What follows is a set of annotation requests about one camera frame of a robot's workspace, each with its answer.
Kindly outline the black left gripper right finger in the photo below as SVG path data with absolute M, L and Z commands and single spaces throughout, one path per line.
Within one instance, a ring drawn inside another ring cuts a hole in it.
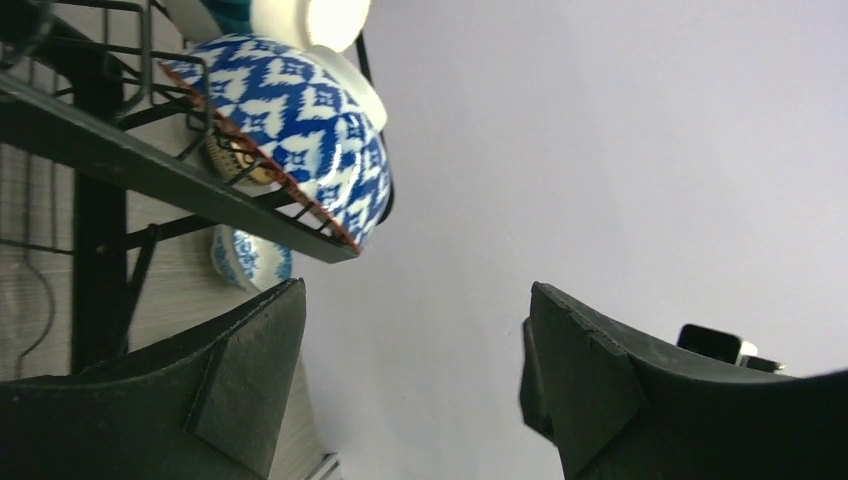
M 847 375 L 703 356 L 537 282 L 522 324 L 525 424 L 568 479 L 843 479 Z

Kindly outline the black patterned rim bowl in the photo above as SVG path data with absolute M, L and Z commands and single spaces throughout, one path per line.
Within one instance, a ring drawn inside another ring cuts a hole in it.
M 210 136 L 204 141 L 203 153 L 207 163 L 214 169 L 224 181 L 230 181 L 247 170 L 254 162 L 254 158 L 248 154 L 236 152 L 239 148 L 237 142 L 230 143 L 230 149 L 223 148 L 218 141 Z M 273 176 L 261 165 L 251 170 L 242 177 L 237 185 L 241 186 L 269 186 L 274 182 Z

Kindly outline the blue white zigzag bowl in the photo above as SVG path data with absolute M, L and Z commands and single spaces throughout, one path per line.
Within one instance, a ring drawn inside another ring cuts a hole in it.
M 226 34 L 163 60 L 163 72 L 250 152 L 334 237 L 361 252 L 389 203 L 379 95 L 341 54 L 258 34 Z

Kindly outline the white blue floral bowl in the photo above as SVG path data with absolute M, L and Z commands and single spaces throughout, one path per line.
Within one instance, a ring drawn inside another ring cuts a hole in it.
M 227 283 L 251 293 L 264 292 L 292 275 L 288 247 L 226 225 L 213 229 L 210 258 Z

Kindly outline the teal bowl white base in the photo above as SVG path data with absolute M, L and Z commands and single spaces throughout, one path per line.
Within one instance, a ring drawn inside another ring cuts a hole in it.
M 256 34 L 299 49 L 343 52 L 365 26 L 370 0 L 164 0 L 169 19 L 193 43 Z

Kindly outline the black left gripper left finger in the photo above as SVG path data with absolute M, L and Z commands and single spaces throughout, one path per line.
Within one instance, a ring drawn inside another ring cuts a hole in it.
M 306 321 L 290 279 L 77 375 L 1 386 L 5 479 L 265 479 Z

